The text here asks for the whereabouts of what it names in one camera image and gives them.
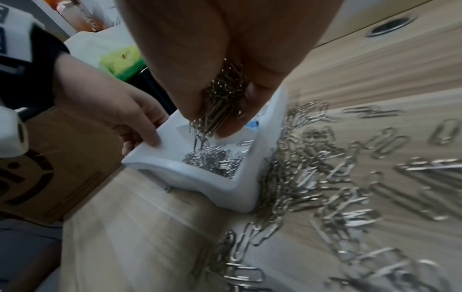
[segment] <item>sleeve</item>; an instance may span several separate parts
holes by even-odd
[[[53,106],[54,64],[61,53],[69,50],[32,15],[0,3],[0,105]]]

